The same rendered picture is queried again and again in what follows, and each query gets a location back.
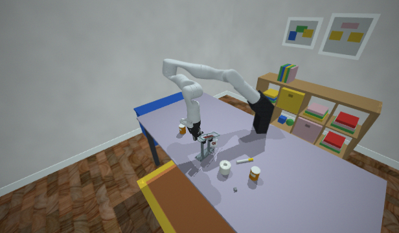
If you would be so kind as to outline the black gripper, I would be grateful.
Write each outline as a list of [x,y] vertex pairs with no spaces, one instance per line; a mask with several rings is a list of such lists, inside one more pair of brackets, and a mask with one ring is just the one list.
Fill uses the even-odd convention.
[[201,121],[199,121],[198,123],[193,124],[193,128],[188,128],[187,127],[187,129],[189,130],[190,134],[192,134],[194,141],[196,141],[198,139],[198,137],[203,134],[203,132],[201,132],[201,130],[200,130],[200,124],[201,124]]

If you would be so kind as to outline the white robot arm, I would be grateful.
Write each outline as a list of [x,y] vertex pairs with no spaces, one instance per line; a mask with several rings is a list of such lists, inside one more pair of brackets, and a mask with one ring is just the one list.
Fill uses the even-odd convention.
[[251,87],[234,69],[218,70],[206,65],[164,59],[163,75],[182,90],[187,105],[187,118],[182,118],[179,121],[188,128],[193,128],[193,124],[201,120],[200,103],[192,99],[199,98],[203,94],[203,89],[200,84],[189,80],[185,75],[176,75],[177,67],[185,69],[195,78],[230,83],[251,104],[255,104],[260,99],[260,93],[254,87]]

